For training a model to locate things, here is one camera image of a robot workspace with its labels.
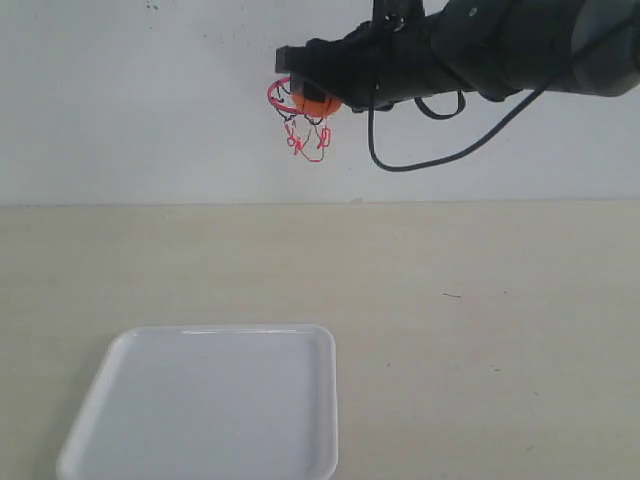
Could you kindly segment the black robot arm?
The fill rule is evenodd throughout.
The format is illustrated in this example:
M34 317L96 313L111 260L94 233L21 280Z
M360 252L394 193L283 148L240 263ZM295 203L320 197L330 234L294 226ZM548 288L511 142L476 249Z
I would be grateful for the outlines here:
M376 1L338 40L275 53L275 70L355 112L444 93L501 102L537 88L616 97L639 83L636 1Z

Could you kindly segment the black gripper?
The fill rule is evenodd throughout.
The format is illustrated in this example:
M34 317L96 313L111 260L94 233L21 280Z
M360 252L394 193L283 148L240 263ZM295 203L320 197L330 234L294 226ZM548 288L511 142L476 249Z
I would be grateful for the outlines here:
M295 104L327 104L334 96L364 113L413 101L430 113L426 98L453 93L460 113L465 83L431 46L441 16L426 13L422 1L375 1L372 17L341 39L313 38L305 46L277 48L274 71L293 75Z

